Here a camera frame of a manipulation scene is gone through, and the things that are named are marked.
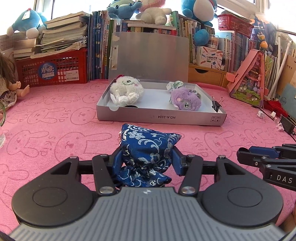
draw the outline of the clear plastic object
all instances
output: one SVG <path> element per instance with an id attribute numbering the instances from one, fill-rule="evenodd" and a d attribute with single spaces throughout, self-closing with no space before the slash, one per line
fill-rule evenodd
<path id="1" fill-rule="evenodd" d="M 3 111 L 3 118 L 2 120 L 0 119 L 0 149 L 4 146 L 5 143 L 5 135 L 4 132 L 2 130 L 2 126 L 4 125 L 5 122 L 5 117 L 6 117 L 6 113 L 5 113 L 5 107 L 4 105 L 0 102 L 0 110 L 2 109 Z"/>

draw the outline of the person's arm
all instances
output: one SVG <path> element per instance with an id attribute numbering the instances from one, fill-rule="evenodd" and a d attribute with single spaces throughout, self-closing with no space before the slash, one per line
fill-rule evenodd
<path id="1" fill-rule="evenodd" d="M 16 91 L 21 87 L 21 82 L 17 81 L 15 84 L 10 83 L 8 89 L 10 91 Z"/>

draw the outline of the red plastic basket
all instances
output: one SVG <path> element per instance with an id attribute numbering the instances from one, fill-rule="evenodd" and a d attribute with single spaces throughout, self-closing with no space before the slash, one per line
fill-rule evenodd
<path id="1" fill-rule="evenodd" d="M 237 18 L 234 15 L 221 14 L 218 16 L 218 28 L 219 30 L 236 31 L 248 38 L 251 38 L 253 25 Z"/>
<path id="2" fill-rule="evenodd" d="M 56 55 L 17 60 L 16 67 L 22 87 L 30 85 L 61 85 L 87 83 L 87 49 Z"/>

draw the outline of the pink blanket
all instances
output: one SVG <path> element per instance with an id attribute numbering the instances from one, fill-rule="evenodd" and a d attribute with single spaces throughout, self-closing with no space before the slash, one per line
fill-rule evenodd
<path id="1" fill-rule="evenodd" d="M 239 147 L 271 147 L 294 142 L 285 132 L 278 132 L 271 119 L 259 119 L 256 109 L 231 99 L 225 89 L 200 86 L 216 100 L 225 98 L 222 105 L 227 118 L 221 127 L 133 124 L 179 133 L 182 139 L 177 147 L 184 154 L 194 153 L 211 161 L 224 154 L 237 162 Z M 0 149 L 0 230 L 10 233 L 18 225 L 11 209 L 11 198 L 18 188 L 69 156 L 86 160 L 100 153 L 111 154 L 118 147 L 118 132 L 123 123 L 96 118 L 96 104 L 106 87 L 106 81 L 93 81 L 85 85 L 31 88 L 29 95 L 8 111 L 3 126 L 7 141 Z M 257 168 L 244 168 L 262 177 Z M 170 186 L 178 190 L 183 178 L 172 167 L 166 175 L 173 180 Z M 94 190 L 91 176 L 83 176 L 82 182 Z M 211 184 L 212 176 L 202 177 L 202 190 Z M 277 189 L 284 199 L 277 222 L 280 224 L 292 212 L 296 193 Z"/>

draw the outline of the drawer handle cutout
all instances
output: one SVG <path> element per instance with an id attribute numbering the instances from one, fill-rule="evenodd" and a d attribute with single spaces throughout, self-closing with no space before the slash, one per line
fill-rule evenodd
<path id="1" fill-rule="evenodd" d="M 206 72 L 208 72 L 208 70 L 203 70 L 203 69 L 195 69 L 196 72 L 200 73 L 200 74 L 204 74 Z"/>

